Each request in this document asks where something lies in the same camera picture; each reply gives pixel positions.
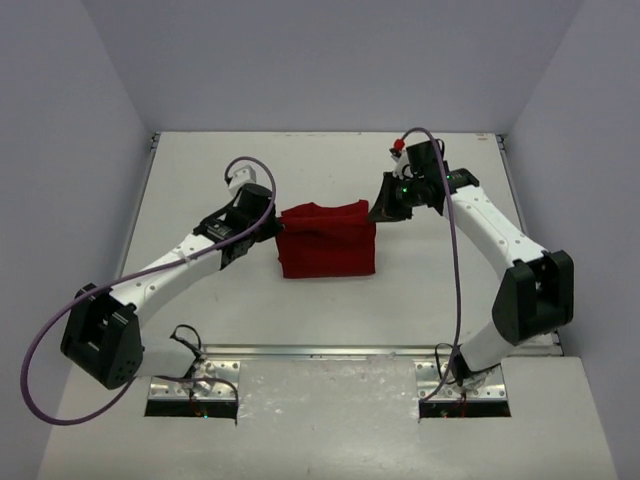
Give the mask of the red t-shirt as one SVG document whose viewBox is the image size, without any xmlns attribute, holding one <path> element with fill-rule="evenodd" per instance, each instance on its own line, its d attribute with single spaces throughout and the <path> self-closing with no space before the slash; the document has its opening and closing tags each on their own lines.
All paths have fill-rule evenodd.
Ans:
<svg viewBox="0 0 640 480">
<path fill-rule="evenodd" d="M 310 202 L 281 212 L 276 235 L 278 260 L 286 279 L 370 276 L 376 273 L 376 225 L 367 220 L 369 203 L 338 207 Z"/>
</svg>

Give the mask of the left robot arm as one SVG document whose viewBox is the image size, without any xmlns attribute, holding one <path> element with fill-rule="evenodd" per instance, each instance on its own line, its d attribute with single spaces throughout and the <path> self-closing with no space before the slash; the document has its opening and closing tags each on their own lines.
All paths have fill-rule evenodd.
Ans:
<svg viewBox="0 0 640 480">
<path fill-rule="evenodd" d="M 79 290 L 61 352 L 109 390 L 136 377 L 186 377 L 201 351 L 176 339 L 145 337 L 143 326 L 196 282 L 281 229 L 272 192 L 254 183 L 242 186 L 231 202 L 205 217 L 138 278 L 103 292 L 93 284 Z"/>
</svg>

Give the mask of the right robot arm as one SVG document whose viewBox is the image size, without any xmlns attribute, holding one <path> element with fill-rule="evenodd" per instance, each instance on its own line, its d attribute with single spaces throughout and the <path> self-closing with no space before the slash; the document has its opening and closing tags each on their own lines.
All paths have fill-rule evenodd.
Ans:
<svg viewBox="0 0 640 480">
<path fill-rule="evenodd" d="M 411 146 L 401 139 L 390 154 L 393 171 L 367 219 L 401 222 L 416 207 L 438 212 L 471 240 L 500 280 L 489 322 L 454 348 L 450 378 L 463 386 L 496 367 L 524 342 L 568 324 L 574 314 L 574 262 L 563 250 L 551 252 L 528 238 L 488 198 L 467 169 L 452 170 L 437 140 Z"/>
</svg>

